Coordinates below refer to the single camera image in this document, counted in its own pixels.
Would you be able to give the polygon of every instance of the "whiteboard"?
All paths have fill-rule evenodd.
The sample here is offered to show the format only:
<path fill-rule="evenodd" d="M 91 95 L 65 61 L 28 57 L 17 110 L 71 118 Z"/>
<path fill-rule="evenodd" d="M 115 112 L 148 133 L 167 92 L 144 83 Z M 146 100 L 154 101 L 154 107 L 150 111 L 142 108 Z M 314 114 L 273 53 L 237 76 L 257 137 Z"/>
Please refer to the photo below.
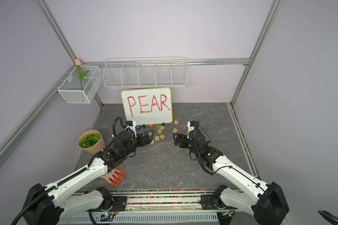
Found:
<path fill-rule="evenodd" d="M 121 99 L 127 121 L 136 121 L 137 125 L 173 121 L 170 88 L 124 90 Z"/>

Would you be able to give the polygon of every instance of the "white wire shelf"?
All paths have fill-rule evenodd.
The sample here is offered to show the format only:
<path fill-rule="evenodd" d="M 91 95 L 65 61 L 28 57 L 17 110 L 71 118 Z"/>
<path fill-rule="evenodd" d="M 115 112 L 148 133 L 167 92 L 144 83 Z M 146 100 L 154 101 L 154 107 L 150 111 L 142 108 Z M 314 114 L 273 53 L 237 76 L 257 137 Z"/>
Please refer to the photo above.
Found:
<path fill-rule="evenodd" d="M 105 59 L 107 88 L 187 87 L 185 57 Z"/>
<path fill-rule="evenodd" d="M 103 82 L 103 76 L 101 75 L 99 66 L 82 65 L 80 69 L 82 72 L 89 70 L 81 81 L 82 87 L 79 73 L 75 68 L 58 89 L 58 92 L 67 103 L 91 103 Z"/>

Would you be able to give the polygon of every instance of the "black cable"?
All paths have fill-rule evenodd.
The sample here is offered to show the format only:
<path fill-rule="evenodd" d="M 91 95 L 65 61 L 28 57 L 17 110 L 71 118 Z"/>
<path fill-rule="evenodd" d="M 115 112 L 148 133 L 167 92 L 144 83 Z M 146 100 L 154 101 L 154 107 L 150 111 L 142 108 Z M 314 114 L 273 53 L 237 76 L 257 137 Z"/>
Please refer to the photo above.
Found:
<path fill-rule="evenodd" d="M 203 128 L 201 126 L 199 126 L 199 128 L 209 137 L 209 135 L 203 130 Z"/>
<path fill-rule="evenodd" d="M 13 222 L 11 223 L 11 225 L 15 225 L 18 223 L 19 219 L 25 214 L 25 212 L 34 204 L 38 203 L 38 201 L 40 201 L 43 197 L 45 197 L 45 195 L 54 190 L 56 187 L 52 186 L 49 189 L 47 189 L 46 191 L 44 191 L 43 193 L 41 193 L 40 195 L 38 195 L 36 198 L 34 198 L 29 204 L 27 204 L 25 207 L 23 207 L 23 209 L 20 211 L 20 213 L 18 213 L 18 215 L 15 217 L 15 219 L 13 220 Z"/>
<path fill-rule="evenodd" d="M 318 210 L 318 213 L 331 224 L 338 225 L 338 221 L 334 220 L 334 219 L 338 220 L 337 216 L 334 216 L 325 210 Z"/>
<path fill-rule="evenodd" d="M 118 119 L 120 119 L 120 125 L 121 125 L 121 127 L 122 128 L 126 128 L 126 126 L 124 126 L 124 124 L 123 124 L 123 119 L 120 117 L 120 116 L 118 116 L 117 118 L 115 118 L 115 120 L 114 120 L 114 123 L 113 123 L 113 126 L 112 126 L 112 130 L 113 130 L 113 135 L 114 136 L 116 136 L 116 132 L 115 132 L 115 124 L 116 124 L 116 122 L 118 121 Z"/>
<path fill-rule="evenodd" d="M 229 167 L 230 169 L 234 169 L 234 170 L 237 171 L 238 173 L 242 174 L 242 176 L 244 176 L 245 178 L 247 178 L 248 180 L 250 180 L 253 184 L 255 184 L 256 187 L 259 187 L 260 189 L 262 189 L 262 191 L 264 192 L 264 194 L 265 194 L 265 195 L 267 196 L 267 198 L 268 198 L 268 194 L 267 194 L 267 193 L 265 192 L 265 190 L 260 186 L 260 183 L 259 183 L 259 182 L 258 182 L 258 183 L 255 183 L 254 181 L 252 181 L 252 179 L 250 179 L 249 177 L 245 176 L 243 173 L 241 173 L 239 170 L 235 169 L 233 166 L 222 166 L 222 167 L 220 167 L 219 169 L 217 169 L 217 171 L 220 170 L 220 169 L 223 168 L 223 167 Z"/>
<path fill-rule="evenodd" d="M 189 158 L 191 159 L 191 160 L 194 160 L 194 161 L 196 161 L 196 159 L 192 159 L 192 157 L 191 157 L 191 151 L 189 151 Z"/>
<path fill-rule="evenodd" d="M 197 148 L 197 143 L 196 143 L 196 131 L 198 130 L 198 126 L 199 126 L 199 120 L 197 120 L 194 124 L 194 146 L 193 147 L 194 147 L 194 151 L 196 151 L 196 156 L 200 158 L 199 149 Z"/>
<path fill-rule="evenodd" d="M 91 221 L 94 225 L 98 225 L 98 224 L 95 222 L 95 220 L 94 220 L 94 218 L 93 218 L 93 215 L 91 214 L 91 209 L 89 209 L 88 212 L 89 212 L 89 218 L 90 218 L 90 221 Z"/>
<path fill-rule="evenodd" d="M 134 157 L 136 153 L 137 153 L 137 150 L 134 150 L 134 155 L 132 155 L 132 156 L 128 156 L 128 157 L 126 157 L 125 159 L 127 159 L 127 158 L 131 158 L 131 157 Z"/>
<path fill-rule="evenodd" d="M 65 182 L 71 180 L 72 178 L 76 177 L 77 175 L 81 174 L 82 172 L 84 172 L 84 171 L 86 171 L 86 170 L 87 170 L 86 167 L 83 168 L 83 169 L 81 169 L 81 170 L 79 170 L 78 172 L 74 173 L 73 175 L 71 175 L 71 176 L 65 178 L 65 179 L 62 180 L 62 181 L 60 181 L 60 182 L 58 183 L 58 186 L 61 186 L 63 183 L 65 183 Z"/>

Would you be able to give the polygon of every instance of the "whiteboard frame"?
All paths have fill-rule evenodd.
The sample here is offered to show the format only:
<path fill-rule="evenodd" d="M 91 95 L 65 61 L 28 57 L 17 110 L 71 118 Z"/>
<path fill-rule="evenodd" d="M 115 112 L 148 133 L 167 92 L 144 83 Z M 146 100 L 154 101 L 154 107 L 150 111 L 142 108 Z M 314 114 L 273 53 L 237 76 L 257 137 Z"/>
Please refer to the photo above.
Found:
<path fill-rule="evenodd" d="M 171 99 L 171 89 L 169 87 L 162 87 L 162 88 L 168 88 L 169 91 L 170 91 L 170 106 L 171 106 L 171 121 L 170 122 L 162 122 L 162 123 L 159 123 L 159 124 L 171 124 L 173 122 L 173 101 Z M 126 116 L 126 110 L 125 110 L 125 105 L 124 105 L 124 100 L 123 100 L 123 97 L 122 97 L 122 93 L 123 91 L 139 91 L 139 90 L 152 90 L 152 89 L 162 89 L 162 88 L 143 88 L 143 89 L 131 89 L 131 90 L 122 90 L 120 92 L 120 96 L 121 96 L 121 101 L 122 101 L 122 104 L 123 104 L 123 108 L 124 108 L 124 113 L 125 113 L 125 119 L 126 121 L 129 121 L 128 120 L 128 117 Z"/>

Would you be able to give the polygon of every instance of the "potted plant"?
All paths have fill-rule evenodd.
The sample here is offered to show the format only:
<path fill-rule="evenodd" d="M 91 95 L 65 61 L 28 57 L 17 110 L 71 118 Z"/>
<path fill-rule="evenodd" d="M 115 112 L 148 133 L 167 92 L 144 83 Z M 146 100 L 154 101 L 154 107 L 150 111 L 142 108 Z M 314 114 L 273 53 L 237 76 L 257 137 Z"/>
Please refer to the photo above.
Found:
<path fill-rule="evenodd" d="M 105 142 L 99 131 L 89 130 L 79 137 L 78 146 L 90 154 L 95 154 L 105 147 Z"/>

